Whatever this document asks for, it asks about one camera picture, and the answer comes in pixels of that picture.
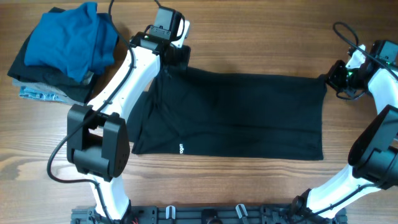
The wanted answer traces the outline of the black t-shirt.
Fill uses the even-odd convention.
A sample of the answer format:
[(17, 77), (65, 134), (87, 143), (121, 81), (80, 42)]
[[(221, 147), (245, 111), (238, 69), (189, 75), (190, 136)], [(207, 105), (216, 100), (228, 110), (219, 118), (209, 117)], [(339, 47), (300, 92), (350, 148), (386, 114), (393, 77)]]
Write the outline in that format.
[(319, 161), (323, 77), (169, 67), (127, 121), (134, 154)]

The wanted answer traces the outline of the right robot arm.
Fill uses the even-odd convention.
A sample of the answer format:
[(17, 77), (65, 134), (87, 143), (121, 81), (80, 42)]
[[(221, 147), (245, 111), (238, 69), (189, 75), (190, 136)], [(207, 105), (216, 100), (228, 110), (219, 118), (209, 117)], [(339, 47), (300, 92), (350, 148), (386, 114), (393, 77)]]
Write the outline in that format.
[(365, 46), (349, 52), (347, 63), (331, 67), (326, 82), (337, 93), (369, 93), (377, 116), (354, 142), (348, 165), (325, 184), (309, 189), (291, 203), (289, 217), (298, 222), (326, 223), (355, 200), (397, 185), (397, 44), (377, 40), (370, 52)]

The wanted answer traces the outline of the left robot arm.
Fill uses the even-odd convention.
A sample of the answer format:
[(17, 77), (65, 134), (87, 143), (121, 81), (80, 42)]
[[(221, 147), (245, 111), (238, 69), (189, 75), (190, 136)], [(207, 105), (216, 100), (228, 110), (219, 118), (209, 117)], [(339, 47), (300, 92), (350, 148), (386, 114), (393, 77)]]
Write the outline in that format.
[(72, 223), (129, 223), (131, 201), (121, 174), (129, 159), (126, 120), (147, 84), (166, 65), (186, 62), (188, 29), (169, 41), (153, 32), (137, 33), (119, 70), (104, 90), (67, 115), (67, 160), (84, 176), (96, 205), (74, 209)]

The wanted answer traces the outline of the blue folded shirt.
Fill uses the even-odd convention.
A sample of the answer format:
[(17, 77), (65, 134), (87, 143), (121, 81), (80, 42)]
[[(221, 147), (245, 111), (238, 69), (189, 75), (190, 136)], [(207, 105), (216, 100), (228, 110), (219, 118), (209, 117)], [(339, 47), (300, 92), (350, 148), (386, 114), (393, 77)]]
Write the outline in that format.
[(88, 72), (102, 75), (114, 64), (118, 41), (111, 16), (97, 12), (97, 3), (42, 15), (30, 36), (24, 57), (27, 66), (49, 66), (81, 83)]

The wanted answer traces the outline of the black folded garment in stack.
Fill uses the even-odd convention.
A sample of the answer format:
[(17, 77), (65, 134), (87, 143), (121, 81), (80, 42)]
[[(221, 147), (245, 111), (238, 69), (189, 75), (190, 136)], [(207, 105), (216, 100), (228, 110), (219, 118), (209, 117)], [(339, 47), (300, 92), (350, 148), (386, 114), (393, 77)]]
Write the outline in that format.
[[(49, 12), (63, 12), (63, 11), (66, 11), (66, 10), (54, 7)], [(81, 82), (81, 83), (76, 82), (74, 79), (64, 75), (57, 68), (53, 68), (53, 67), (49, 67), (49, 66), (27, 66), (24, 64), (25, 52), (26, 52), (27, 45), (30, 40), (30, 36), (33, 33), (33, 31), (30, 33), (30, 35), (25, 40), (25, 42), (22, 44), (22, 47), (21, 47), (19, 53), (17, 54), (15, 60), (13, 61), (12, 65), (7, 73), (8, 76), (11, 78), (23, 78), (23, 80), (29, 81), (29, 82), (42, 82), (42, 83), (46, 83), (46, 84), (54, 85), (54, 86), (58, 86), (58, 84), (77, 86), (77, 85), (80, 85), (81, 83), (83, 83), (83, 82)], [(101, 76), (101, 75), (96, 75), (94, 73), (92, 73), (92, 74), (95, 76), (96, 80), (98, 79), (99, 76)]]

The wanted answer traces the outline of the grey folded garment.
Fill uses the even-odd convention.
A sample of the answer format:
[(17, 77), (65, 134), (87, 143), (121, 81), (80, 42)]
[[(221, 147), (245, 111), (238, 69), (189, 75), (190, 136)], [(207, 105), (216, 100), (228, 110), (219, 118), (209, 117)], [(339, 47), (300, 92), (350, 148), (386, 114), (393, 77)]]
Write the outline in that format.
[(83, 80), (83, 83), (77, 86), (63, 84), (54, 86), (42, 82), (25, 81), (23, 78), (13, 78), (12, 84), (16, 87), (19, 87), (19, 89), (22, 86), (26, 86), (39, 91), (49, 91), (56, 93), (62, 100), (65, 101), (64, 104), (83, 105), (90, 99), (96, 84), (96, 78), (92, 73), (89, 72), (86, 79)]

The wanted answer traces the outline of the light blue denim garment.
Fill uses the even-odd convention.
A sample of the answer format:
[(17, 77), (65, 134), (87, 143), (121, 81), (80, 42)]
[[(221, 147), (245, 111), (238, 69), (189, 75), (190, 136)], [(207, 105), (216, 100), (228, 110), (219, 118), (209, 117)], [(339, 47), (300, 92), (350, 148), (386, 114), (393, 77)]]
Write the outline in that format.
[(39, 101), (57, 101), (65, 103), (56, 93), (49, 91), (39, 91), (36, 89), (28, 88), (26, 86), (20, 87), (19, 96), (24, 99), (29, 100), (39, 100)]

